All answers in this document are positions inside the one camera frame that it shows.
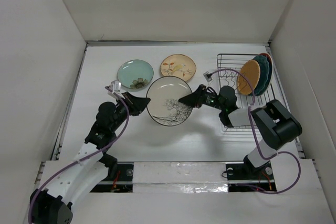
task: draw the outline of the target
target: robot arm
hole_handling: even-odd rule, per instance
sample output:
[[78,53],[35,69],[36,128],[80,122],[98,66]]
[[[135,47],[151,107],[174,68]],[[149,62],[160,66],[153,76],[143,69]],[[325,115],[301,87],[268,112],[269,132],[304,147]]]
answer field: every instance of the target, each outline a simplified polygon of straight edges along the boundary
[[262,135],[259,148],[256,147],[244,158],[244,170],[255,173],[262,169],[273,158],[277,151],[286,143],[291,142],[302,133],[300,123],[278,101],[272,100],[262,108],[238,108],[235,90],[223,86],[217,94],[213,89],[201,84],[195,92],[179,99],[193,108],[203,104],[221,110],[219,118],[226,127],[256,125]]
[[[117,82],[106,87],[109,94],[112,95],[120,88],[116,85]],[[138,98],[128,92],[122,94],[122,100],[131,116],[141,114],[150,102],[149,98]],[[73,160],[78,164],[65,169],[40,193],[36,189],[31,195],[30,201],[38,193],[32,205],[33,223],[69,224],[76,204],[81,202],[98,182],[106,177],[115,176],[117,159],[106,152],[117,139],[115,131],[127,117],[127,109],[120,100],[116,105],[105,102],[99,106],[96,121]],[[105,148],[102,152],[94,154],[102,148]]]

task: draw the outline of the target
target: teal plate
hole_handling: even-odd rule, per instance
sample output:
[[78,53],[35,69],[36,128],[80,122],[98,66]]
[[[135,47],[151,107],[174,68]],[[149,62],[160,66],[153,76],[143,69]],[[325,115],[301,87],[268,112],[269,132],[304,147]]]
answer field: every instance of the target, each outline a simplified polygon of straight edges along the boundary
[[260,66],[259,82],[256,88],[254,89],[254,94],[259,95],[261,93],[261,90],[265,87],[268,81],[269,65],[268,65],[267,58],[263,55],[258,55],[254,57],[253,59],[257,61]]
[[260,54],[262,56],[264,56],[265,58],[267,58],[267,61],[268,61],[268,67],[269,67],[269,72],[268,72],[268,78],[267,78],[267,82],[265,84],[265,86],[261,89],[260,92],[256,93],[256,96],[259,96],[259,95],[262,95],[263,93],[266,92],[266,90],[268,89],[269,85],[270,85],[270,82],[272,80],[272,74],[273,74],[273,65],[272,65],[272,59],[270,57],[269,54],[266,54],[266,53],[262,53]]
[[151,82],[154,76],[152,66],[143,60],[130,60],[118,70],[121,84],[130,89],[139,89]]

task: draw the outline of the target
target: white wall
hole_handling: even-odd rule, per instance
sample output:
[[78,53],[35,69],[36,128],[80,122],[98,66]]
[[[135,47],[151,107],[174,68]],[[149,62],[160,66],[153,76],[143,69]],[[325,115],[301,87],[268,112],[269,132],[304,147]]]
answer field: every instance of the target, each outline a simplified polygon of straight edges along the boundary
[[0,0],[0,216],[21,223],[85,49],[62,0]]
[[316,159],[336,219],[335,17],[335,0],[291,0],[271,49],[290,109],[303,127],[304,152]]
[[64,0],[85,40],[267,42],[288,0]]

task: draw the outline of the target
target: plate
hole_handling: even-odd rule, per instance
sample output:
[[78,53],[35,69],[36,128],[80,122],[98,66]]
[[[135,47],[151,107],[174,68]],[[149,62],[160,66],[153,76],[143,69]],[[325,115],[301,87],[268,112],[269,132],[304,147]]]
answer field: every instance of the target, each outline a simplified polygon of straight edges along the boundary
[[264,94],[266,92],[266,90],[268,89],[268,87],[271,84],[271,80],[272,80],[273,73],[274,73],[274,67],[273,67],[272,57],[269,54],[265,53],[265,52],[261,53],[260,55],[265,56],[267,58],[268,67],[269,67],[269,73],[268,73],[267,82],[266,82],[264,88],[258,94],[256,94],[256,95],[262,95],[262,94]]
[[269,74],[269,66],[267,58],[263,55],[257,55],[253,58],[256,62],[258,62],[260,66],[260,78],[256,88],[254,89],[255,95],[261,95],[261,91],[264,89],[267,81],[268,81],[268,74]]
[[187,55],[170,55],[160,66],[163,76],[176,76],[188,81],[196,72],[195,62]]
[[[249,60],[242,66],[240,74],[249,81],[252,88],[255,90],[260,78],[259,63],[255,60]],[[238,76],[238,91],[244,95],[252,93],[251,87],[241,75]]]
[[154,81],[146,97],[151,99],[147,110],[151,118],[164,126],[177,126],[190,116],[191,107],[179,102],[179,98],[191,94],[191,88],[175,76],[161,77]]
[[139,89],[151,82],[154,76],[152,66],[143,60],[130,60],[118,70],[117,77],[121,84],[130,89]]

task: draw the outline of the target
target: metal rack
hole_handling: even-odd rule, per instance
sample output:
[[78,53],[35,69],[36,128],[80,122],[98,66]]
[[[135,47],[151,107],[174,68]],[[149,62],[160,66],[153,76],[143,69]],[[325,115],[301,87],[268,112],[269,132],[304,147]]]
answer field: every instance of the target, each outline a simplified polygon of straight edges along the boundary
[[[253,59],[256,54],[218,54],[217,55],[217,69],[221,70],[224,68],[231,68],[237,71],[240,71],[242,66],[250,59]],[[252,96],[242,95],[238,91],[237,80],[238,74],[226,70],[218,72],[219,86],[230,86],[235,89],[235,94],[237,96],[237,106],[240,108],[247,108],[249,104],[252,103]],[[256,97],[256,105],[263,105],[267,102],[276,99],[272,84],[269,86],[267,91],[258,97]],[[229,129],[225,126],[222,126],[222,130],[225,133],[229,132],[246,132],[248,135],[251,132],[251,126],[239,126],[234,129]]]

